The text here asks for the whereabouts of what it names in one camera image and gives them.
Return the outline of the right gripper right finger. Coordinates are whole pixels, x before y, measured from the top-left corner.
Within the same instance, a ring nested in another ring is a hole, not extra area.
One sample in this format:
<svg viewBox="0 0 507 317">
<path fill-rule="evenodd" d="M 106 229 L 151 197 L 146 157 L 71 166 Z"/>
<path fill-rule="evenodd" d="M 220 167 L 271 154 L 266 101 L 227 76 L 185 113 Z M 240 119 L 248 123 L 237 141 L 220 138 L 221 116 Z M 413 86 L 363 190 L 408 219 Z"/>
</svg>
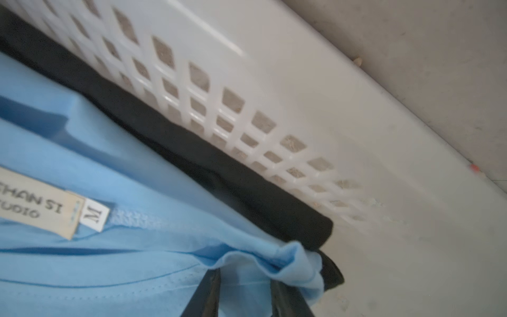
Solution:
<svg viewBox="0 0 507 317">
<path fill-rule="evenodd" d="M 299 289 L 271 280 L 272 317 L 314 317 Z"/>
</svg>

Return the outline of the black t-shirt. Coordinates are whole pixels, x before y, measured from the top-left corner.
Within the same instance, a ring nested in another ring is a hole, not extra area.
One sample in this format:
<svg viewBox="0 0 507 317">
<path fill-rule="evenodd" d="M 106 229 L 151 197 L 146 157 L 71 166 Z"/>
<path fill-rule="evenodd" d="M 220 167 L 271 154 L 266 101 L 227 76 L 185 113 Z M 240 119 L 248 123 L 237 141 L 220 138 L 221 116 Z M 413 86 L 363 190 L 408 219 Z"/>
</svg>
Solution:
<svg viewBox="0 0 507 317">
<path fill-rule="evenodd" d="M 173 124 L 20 18 L 1 25 L 6 55 L 46 79 L 77 93 L 120 128 L 190 177 L 263 232 L 296 241 L 320 255 L 324 292 L 345 280 L 321 248 L 333 231 L 330 218 L 314 211 L 199 136 Z"/>
</svg>

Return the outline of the light blue t-shirt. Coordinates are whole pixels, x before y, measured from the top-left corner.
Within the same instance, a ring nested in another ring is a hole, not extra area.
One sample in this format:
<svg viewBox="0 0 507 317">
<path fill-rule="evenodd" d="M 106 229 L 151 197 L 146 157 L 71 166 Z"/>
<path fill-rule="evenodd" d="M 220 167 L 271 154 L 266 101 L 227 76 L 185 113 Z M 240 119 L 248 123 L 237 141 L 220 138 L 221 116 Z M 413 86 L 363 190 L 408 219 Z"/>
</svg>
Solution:
<svg viewBox="0 0 507 317">
<path fill-rule="evenodd" d="M 318 302 L 319 254 L 212 196 L 90 102 L 1 57 L 1 315 L 180 316 L 219 269 L 220 316 Z"/>
</svg>

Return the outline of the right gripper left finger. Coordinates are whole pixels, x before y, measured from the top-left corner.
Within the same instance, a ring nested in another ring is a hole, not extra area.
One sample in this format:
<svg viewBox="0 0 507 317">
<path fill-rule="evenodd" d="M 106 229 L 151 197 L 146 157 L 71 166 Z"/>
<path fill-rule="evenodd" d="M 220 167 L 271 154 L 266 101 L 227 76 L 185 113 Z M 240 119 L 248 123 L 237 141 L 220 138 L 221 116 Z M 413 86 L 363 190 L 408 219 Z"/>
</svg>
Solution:
<svg viewBox="0 0 507 317">
<path fill-rule="evenodd" d="M 220 269 L 209 269 L 203 276 L 181 317 L 218 317 L 220 287 Z"/>
</svg>

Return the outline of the white plastic basket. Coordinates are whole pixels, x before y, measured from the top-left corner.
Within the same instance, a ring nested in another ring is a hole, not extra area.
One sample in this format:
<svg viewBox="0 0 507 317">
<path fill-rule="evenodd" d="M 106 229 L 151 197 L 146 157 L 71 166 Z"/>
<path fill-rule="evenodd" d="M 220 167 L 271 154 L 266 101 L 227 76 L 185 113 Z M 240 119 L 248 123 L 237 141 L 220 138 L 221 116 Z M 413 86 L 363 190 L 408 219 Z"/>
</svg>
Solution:
<svg viewBox="0 0 507 317">
<path fill-rule="evenodd" d="M 506 315 L 506 194 L 280 2 L 1 6 L 329 215 L 318 316 Z"/>
</svg>

